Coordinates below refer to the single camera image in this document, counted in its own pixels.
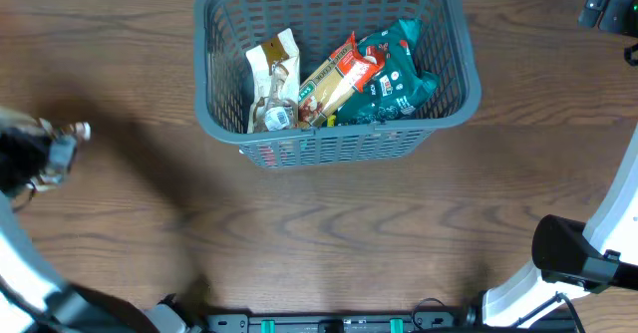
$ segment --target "label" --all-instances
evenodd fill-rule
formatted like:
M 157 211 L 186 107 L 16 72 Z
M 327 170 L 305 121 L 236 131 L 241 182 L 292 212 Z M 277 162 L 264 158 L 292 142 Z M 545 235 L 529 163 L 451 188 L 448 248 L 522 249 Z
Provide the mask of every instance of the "label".
M 402 40 L 400 44 L 404 49 L 406 49 L 406 55 L 410 56 L 410 48 L 408 47 L 408 42 L 405 40 Z
M 388 79 L 387 75 L 384 75 L 379 79 L 379 84 L 381 84 L 381 93 L 384 98 L 388 95 L 392 95 L 392 84 L 390 84 L 390 79 Z
M 315 83 L 313 83 L 312 81 L 309 81 L 306 85 L 304 85 L 303 88 L 299 90 L 299 101 L 306 99 L 308 95 L 312 94 L 312 92 L 315 91 L 315 88 Z
M 268 66 L 270 67 L 270 76 L 272 76 L 273 69 L 277 63 L 290 59 L 288 53 L 286 53 L 286 50 L 283 47 L 283 44 L 281 44 L 281 40 L 279 40 L 279 36 L 261 44 L 261 49 L 263 50 Z
M 337 123 L 337 116 L 331 115 L 328 117 L 328 128 L 334 128 Z
M 266 112 L 266 128 L 268 131 L 277 131 L 290 125 L 290 119 L 286 110 L 282 107 L 272 108 Z
M 415 107 L 408 103 L 408 98 L 405 96 L 397 99 L 397 104 L 399 105 L 399 108 L 401 108 L 401 113 L 403 115 L 411 115 L 416 110 Z
M 369 72 L 370 64 L 366 64 L 364 62 L 355 61 L 352 67 L 350 68 L 350 72 L 343 77 L 346 83 L 348 83 L 351 87 L 356 87 L 357 82 L 361 81 L 361 78 L 366 76 Z
M 328 62 L 328 64 L 326 64 L 326 66 L 321 69 L 321 71 L 317 75 L 315 75 L 312 80 L 315 81 L 317 84 L 321 83 L 328 76 L 328 74 L 335 70 L 335 67 L 342 59 L 344 59 L 347 55 L 352 55 L 351 48 L 352 47 L 349 45 L 344 45 L 339 50 L 339 52 L 333 53 L 333 55 L 331 56 L 332 60 Z

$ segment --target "teal snack bag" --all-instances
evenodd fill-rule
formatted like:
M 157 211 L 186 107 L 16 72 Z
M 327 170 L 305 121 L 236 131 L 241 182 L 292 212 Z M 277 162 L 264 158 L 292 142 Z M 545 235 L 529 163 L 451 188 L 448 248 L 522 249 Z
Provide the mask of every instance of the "teal snack bag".
M 371 48 L 386 53 L 385 67 L 355 93 L 336 113 L 335 124 L 357 125 L 399 120 L 419 110 L 439 86 L 432 73 L 418 76 L 412 60 L 417 46 L 421 20 L 396 21 L 388 30 L 372 34 L 357 44 L 362 55 Z

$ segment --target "basket rim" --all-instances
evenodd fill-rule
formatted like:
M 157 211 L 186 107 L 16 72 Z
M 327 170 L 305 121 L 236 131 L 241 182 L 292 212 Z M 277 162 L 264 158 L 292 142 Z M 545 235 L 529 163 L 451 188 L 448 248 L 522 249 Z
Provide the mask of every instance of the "basket rim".
M 464 76 L 467 94 L 463 105 L 453 114 L 440 119 L 414 119 L 389 121 L 383 124 L 357 125 L 336 128 L 312 128 L 310 130 L 283 130 L 267 133 L 233 133 L 220 126 L 210 114 L 207 99 L 207 74 L 206 74 L 206 28 L 205 13 L 209 0 L 195 0 L 193 4 L 194 12 L 194 33 L 193 33 L 193 58 L 195 76 L 195 100 L 194 110 L 199 124 L 204 131 L 219 141 L 235 145 L 251 145 L 272 141 L 301 140 L 308 138 L 328 138 L 343 137 L 348 135 L 368 135 L 379 132 L 392 131 L 434 131 L 455 127 L 468 121 L 479 109 L 482 94 L 479 73 L 475 64 L 474 49 L 470 38 L 470 29 L 463 12 L 462 0 L 446 0 L 448 6 L 451 25 L 454 30 L 454 40 L 459 50 L 459 58 L 462 60 L 457 64 L 458 71 Z

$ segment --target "orange snack package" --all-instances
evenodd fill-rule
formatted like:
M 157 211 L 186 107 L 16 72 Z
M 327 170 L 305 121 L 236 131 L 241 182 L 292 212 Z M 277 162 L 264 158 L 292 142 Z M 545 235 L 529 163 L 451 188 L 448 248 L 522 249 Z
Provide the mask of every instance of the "orange snack package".
M 384 53 L 372 48 L 369 55 L 357 51 L 355 33 L 335 50 L 299 90 L 299 127 L 321 127 L 355 93 L 385 65 Z

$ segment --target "cable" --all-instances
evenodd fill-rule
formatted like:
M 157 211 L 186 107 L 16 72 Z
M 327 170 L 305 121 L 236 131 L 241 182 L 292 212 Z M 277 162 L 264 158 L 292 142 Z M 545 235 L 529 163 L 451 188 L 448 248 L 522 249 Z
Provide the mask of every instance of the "cable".
M 414 324 L 414 326 L 416 328 L 419 328 L 419 330 L 424 330 L 424 329 L 421 326 L 421 324 L 417 323 L 417 320 L 415 319 L 415 316 L 417 315 L 417 309 L 419 309 L 419 307 L 421 307 L 421 305 L 426 303 L 426 302 L 437 302 L 437 303 L 441 304 L 443 307 L 446 307 L 446 305 L 443 304 L 443 302 L 440 301 L 437 298 L 426 298 L 426 299 L 422 300 L 421 302 L 417 303 L 417 305 L 412 309 L 412 313 L 410 314 L 410 317 L 412 318 L 412 324 Z
M 556 293 L 556 297 L 559 298 L 558 302 L 560 302 L 560 299 L 565 301 L 565 303 L 567 304 L 567 308 L 569 308 L 569 313 L 571 314 L 571 318 L 573 318 L 574 323 L 576 323 L 576 327 L 578 328 L 578 331 L 580 333 L 585 333 L 585 328 L 582 326 L 580 317 L 578 317 L 578 312 L 576 312 L 576 308 L 574 308 L 574 305 L 571 304 L 571 301 L 569 300 L 569 298 L 567 298 L 567 296 L 564 295 L 563 293 Z
M 545 310 L 547 307 L 551 306 L 554 303 L 560 303 L 560 301 L 563 301 L 563 300 L 567 304 L 567 308 L 569 308 L 569 314 L 571 315 L 571 319 L 573 319 L 574 324 L 576 324 L 576 328 L 578 328 L 578 332 L 585 333 L 585 328 L 582 326 L 582 322 L 580 321 L 580 317 L 578 317 L 578 313 L 576 312 L 574 305 L 571 304 L 571 301 L 569 300 L 569 298 L 567 298 L 566 295 L 564 295 L 563 293 L 558 293 L 558 292 L 556 292 L 556 295 L 551 297 L 551 299 L 549 299 L 548 301 L 544 302 L 543 304 L 539 305 L 534 310 L 529 312 L 529 314 L 525 315 L 522 318 L 518 318 L 518 320 L 514 324 L 509 326 L 509 328 L 520 327 L 523 323 L 535 317 L 540 312 Z
M 638 52 L 638 44 L 625 49 L 625 61 L 629 66 L 638 66 L 638 59 L 634 59 L 634 53 Z
M 30 182 L 29 184 L 31 185 L 31 189 L 29 190 L 29 196 L 27 197 L 27 200 L 22 202 L 22 203 L 20 203 L 19 205 L 13 207 L 12 208 L 13 209 L 13 213 L 18 213 L 19 211 L 21 211 L 22 208 L 24 208 L 27 205 L 29 205 L 29 203 L 31 203 L 31 200 L 33 199 L 33 197 L 35 197 L 36 192 L 37 192 L 36 187 L 35 187 L 35 185 L 32 182 Z

